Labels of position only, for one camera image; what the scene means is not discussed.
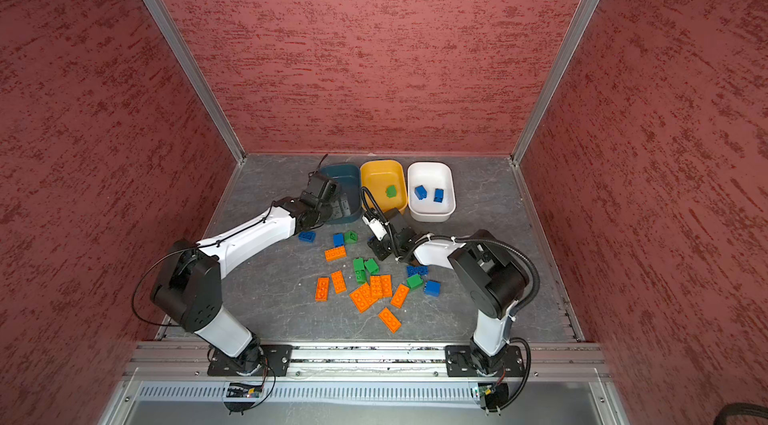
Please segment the blue lego pair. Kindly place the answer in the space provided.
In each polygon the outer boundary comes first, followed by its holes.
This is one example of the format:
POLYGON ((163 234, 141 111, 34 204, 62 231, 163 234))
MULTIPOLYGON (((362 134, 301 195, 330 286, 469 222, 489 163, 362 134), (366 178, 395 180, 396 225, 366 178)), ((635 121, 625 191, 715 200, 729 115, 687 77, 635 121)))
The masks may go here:
POLYGON ((428 196, 428 192, 423 185, 417 186, 414 189, 414 193, 418 200, 424 200, 428 196))

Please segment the orange lego bottom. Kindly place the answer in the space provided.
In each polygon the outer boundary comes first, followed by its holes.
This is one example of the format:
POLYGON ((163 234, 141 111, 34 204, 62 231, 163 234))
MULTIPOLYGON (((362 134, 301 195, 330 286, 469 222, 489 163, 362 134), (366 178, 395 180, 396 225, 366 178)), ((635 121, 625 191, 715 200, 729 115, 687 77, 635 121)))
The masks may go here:
POLYGON ((402 326, 402 323, 388 308, 381 310, 378 317, 391 333, 396 333, 402 326))

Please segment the dark teal plastic bin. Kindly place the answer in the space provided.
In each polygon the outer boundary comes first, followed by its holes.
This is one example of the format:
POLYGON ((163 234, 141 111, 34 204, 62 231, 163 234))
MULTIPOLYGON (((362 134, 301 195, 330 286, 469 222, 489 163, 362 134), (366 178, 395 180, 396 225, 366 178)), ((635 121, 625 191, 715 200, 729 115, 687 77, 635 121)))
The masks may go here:
POLYGON ((350 163, 324 166, 319 172, 338 184, 338 196, 332 202, 333 213, 328 225, 348 224, 362 215, 360 202, 361 174, 359 168, 350 163))

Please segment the green lego with hole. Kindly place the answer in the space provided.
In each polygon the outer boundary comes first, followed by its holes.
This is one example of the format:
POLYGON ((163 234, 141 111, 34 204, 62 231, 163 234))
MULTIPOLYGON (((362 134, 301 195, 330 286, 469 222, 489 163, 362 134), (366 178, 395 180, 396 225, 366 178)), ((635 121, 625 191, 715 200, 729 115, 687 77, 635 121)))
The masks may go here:
POLYGON ((350 245, 358 242, 358 235, 354 231, 347 231, 343 234, 344 244, 350 245))

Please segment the right aluminium corner post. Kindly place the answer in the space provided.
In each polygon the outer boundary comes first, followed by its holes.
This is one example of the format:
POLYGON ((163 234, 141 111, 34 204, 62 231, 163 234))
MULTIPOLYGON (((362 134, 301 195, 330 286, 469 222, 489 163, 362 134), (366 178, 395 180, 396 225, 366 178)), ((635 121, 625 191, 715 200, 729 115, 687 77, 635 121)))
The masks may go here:
POLYGON ((519 167, 601 0, 579 0, 552 67, 511 155, 519 167))

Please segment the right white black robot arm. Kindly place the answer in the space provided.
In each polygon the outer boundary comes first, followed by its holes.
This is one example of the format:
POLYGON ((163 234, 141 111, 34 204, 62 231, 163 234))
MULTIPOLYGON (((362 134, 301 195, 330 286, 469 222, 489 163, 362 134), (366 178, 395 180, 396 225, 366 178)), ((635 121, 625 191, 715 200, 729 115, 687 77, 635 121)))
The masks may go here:
POLYGON ((420 234, 396 209, 365 211, 362 220, 373 233, 368 244, 377 257, 455 273, 478 311, 468 359, 481 375, 500 370, 512 342, 513 319, 540 290, 532 261, 483 229, 463 237, 420 234))

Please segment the yellow plastic bin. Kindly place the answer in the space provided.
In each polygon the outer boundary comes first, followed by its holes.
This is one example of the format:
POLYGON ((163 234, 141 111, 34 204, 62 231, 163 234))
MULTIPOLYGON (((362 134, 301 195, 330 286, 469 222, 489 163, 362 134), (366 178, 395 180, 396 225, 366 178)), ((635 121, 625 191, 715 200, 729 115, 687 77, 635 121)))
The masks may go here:
POLYGON ((361 185, 373 195, 383 212, 397 209, 404 213, 408 205, 407 187, 402 165, 395 160, 374 160, 360 167, 361 185), (386 196, 388 186, 394 185, 397 195, 386 196))

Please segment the left aluminium corner post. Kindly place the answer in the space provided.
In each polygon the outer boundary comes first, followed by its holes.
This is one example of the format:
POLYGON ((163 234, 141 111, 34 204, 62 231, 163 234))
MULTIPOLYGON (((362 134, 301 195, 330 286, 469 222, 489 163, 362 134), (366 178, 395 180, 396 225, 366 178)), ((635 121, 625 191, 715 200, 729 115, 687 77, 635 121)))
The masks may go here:
POLYGON ((176 61, 181 66, 197 97, 211 118, 219 135, 225 142, 238 165, 242 165, 247 152, 238 139, 233 127, 195 60, 163 0, 142 0, 154 23, 157 25, 176 61))

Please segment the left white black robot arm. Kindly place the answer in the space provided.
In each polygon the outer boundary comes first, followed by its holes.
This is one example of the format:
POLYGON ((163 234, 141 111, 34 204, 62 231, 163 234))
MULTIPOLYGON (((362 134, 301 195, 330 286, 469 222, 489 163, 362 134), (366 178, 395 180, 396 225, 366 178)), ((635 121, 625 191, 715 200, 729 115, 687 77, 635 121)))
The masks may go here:
POLYGON ((224 278, 272 245, 359 212, 360 189, 314 171, 299 196, 275 200, 257 217, 213 237, 175 242, 139 281, 154 275, 151 302, 173 325, 207 342, 231 372, 263 373, 260 339, 223 304, 224 278))

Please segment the aluminium front rail frame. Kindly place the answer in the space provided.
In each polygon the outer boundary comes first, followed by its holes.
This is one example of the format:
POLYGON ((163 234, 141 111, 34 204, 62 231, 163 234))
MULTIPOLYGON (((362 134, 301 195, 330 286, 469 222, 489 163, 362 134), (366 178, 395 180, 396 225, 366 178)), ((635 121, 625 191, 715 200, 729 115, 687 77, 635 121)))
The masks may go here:
POLYGON ((149 341, 133 352, 102 418, 125 424, 139 403, 223 402, 230 383, 263 385, 260 403, 454 406, 478 409, 474 389, 497 378, 449 377, 440 342, 292 342, 284 377, 207 375, 208 347, 149 341))

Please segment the green lego tall centre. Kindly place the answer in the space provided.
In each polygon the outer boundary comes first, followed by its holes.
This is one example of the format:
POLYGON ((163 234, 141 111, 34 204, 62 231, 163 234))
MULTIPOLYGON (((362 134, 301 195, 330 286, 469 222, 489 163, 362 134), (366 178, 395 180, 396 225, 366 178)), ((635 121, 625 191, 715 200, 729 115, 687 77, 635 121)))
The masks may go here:
POLYGON ((353 260, 353 270, 355 280, 358 285, 363 285, 367 282, 367 272, 365 269, 364 260, 362 258, 355 258, 353 260))

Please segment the white plastic bin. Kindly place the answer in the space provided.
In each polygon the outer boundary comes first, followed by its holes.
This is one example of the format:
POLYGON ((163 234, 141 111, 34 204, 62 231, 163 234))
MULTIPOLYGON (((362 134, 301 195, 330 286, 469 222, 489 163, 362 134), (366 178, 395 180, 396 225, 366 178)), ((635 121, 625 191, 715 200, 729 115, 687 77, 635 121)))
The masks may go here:
POLYGON ((408 200, 411 217, 422 223, 443 223, 449 220, 457 207, 453 174, 450 167, 440 162, 415 162, 407 170, 408 200), (428 196, 418 200, 414 189, 423 185, 428 196), (435 203, 435 189, 444 190, 444 201, 435 203))

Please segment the aluminium corner post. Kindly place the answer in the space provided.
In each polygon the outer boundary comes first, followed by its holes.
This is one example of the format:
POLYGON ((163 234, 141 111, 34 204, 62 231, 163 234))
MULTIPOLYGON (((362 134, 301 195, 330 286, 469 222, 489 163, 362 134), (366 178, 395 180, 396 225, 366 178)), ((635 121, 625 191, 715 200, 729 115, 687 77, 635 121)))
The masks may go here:
POLYGON ((142 0, 154 23, 157 25, 176 61, 181 66, 197 97, 211 118, 219 135, 225 142, 238 165, 242 165, 247 152, 238 139, 233 127, 195 60, 163 0, 142 0))
POLYGON ((601 0, 579 0, 552 67, 511 155, 519 167, 601 0))

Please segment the orange lego pair centre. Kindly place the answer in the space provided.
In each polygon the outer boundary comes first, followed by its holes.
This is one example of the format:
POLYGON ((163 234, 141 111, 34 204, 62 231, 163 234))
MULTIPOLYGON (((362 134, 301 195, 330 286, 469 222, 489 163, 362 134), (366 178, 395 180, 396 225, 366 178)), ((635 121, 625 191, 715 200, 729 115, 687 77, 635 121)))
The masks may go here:
POLYGON ((391 298, 393 296, 390 275, 372 275, 369 280, 369 286, 374 300, 391 298))

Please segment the blue lego small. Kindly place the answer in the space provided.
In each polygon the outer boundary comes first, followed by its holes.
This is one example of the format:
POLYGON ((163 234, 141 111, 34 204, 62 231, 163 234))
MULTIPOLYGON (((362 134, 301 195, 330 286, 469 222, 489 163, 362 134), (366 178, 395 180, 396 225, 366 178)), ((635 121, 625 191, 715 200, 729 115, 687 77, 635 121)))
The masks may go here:
POLYGON ((443 189, 435 189, 434 195, 433 195, 433 201, 435 203, 442 203, 444 201, 444 190, 443 189))

